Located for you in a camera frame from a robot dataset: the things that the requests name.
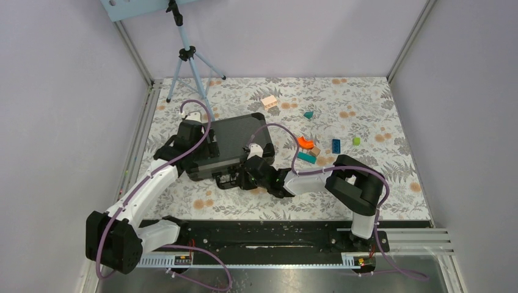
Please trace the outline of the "black poker chip case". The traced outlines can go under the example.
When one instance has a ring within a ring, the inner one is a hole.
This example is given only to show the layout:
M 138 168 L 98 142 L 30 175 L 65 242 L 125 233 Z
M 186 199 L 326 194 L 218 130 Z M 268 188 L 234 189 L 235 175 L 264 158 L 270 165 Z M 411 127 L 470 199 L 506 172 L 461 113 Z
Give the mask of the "black poker chip case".
M 237 177 L 241 165 L 246 161 L 249 140 L 263 149 L 263 158 L 273 164 L 275 149 L 267 128 L 265 116 L 260 112 L 226 118 L 212 122 L 209 133 L 214 133 L 220 156 L 212 159 L 202 157 L 202 145 L 187 159 L 185 172 L 192 181 L 214 179 L 220 189 L 238 187 Z

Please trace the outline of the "teal rectangular block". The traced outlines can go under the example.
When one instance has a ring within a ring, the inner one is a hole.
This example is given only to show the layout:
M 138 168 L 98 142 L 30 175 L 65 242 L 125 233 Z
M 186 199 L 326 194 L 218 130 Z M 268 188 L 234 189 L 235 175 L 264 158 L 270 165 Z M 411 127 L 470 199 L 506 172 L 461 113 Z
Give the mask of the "teal rectangular block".
M 308 153 L 303 153 L 301 151 L 297 153 L 297 158 L 302 160 L 302 161 L 308 162 L 310 164 L 315 164 L 316 163 L 316 157 L 314 157 L 314 156 L 312 156 L 311 154 L 308 154 Z

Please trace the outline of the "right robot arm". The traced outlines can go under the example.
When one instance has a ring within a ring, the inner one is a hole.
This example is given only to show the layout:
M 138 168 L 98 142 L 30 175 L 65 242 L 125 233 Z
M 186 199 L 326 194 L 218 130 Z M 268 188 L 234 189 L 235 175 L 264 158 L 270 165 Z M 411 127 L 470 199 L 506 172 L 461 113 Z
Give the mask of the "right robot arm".
M 257 187 L 276 198 L 312 192 L 328 192 L 353 212 L 350 242 L 358 251 L 374 244 L 374 226 L 379 208 L 390 195 L 385 177 L 347 155 L 339 155 L 332 165 L 322 168 L 275 168 L 259 156 L 248 158 L 240 167 L 237 186 Z

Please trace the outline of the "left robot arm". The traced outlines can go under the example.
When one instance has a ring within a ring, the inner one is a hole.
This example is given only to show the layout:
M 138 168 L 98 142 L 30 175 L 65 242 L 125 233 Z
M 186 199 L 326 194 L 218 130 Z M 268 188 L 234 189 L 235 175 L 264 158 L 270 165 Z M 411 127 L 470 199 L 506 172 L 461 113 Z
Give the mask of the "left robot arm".
M 144 215 L 167 187 L 209 149 L 212 124 L 185 118 L 177 134 L 159 148 L 147 172 L 105 212 L 93 211 L 86 220 L 86 258 L 95 263 L 97 277 L 105 279 L 102 267 L 113 272 L 132 272 L 144 253 L 169 245 L 176 251 L 189 245 L 188 232 L 172 220 L 159 220 L 141 227 Z

